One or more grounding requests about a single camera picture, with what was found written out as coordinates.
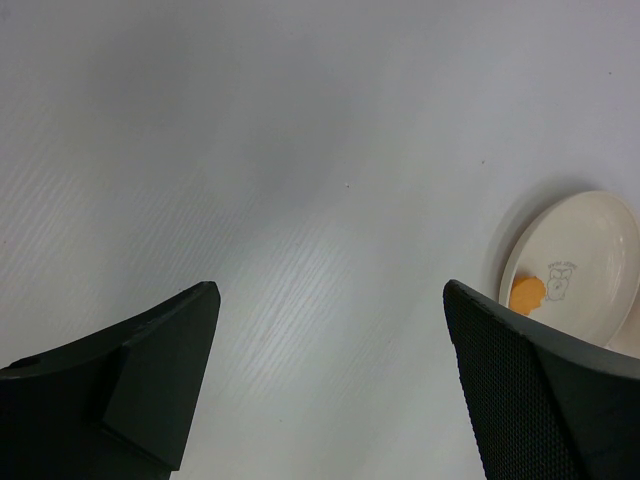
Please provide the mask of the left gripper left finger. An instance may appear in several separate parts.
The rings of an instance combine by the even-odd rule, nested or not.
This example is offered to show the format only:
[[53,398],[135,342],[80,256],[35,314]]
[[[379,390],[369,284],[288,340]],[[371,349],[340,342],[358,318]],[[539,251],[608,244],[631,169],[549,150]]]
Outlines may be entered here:
[[4,479],[179,470],[220,309],[212,281],[1,370]]

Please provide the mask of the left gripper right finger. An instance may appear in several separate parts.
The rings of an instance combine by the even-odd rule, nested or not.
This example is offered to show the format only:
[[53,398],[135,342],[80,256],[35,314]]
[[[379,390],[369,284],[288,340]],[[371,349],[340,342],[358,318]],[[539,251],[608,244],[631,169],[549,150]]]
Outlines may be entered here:
[[638,359],[457,280],[444,286],[443,305],[486,478],[638,478]]

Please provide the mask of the orange round food piece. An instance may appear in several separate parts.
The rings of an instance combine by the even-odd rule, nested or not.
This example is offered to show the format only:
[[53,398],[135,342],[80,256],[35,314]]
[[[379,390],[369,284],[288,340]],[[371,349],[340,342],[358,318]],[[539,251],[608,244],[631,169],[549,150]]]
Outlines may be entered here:
[[512,284],[508,307],[524,316],[538,309],[546,297],[544,282],[535,276],[517,276]]

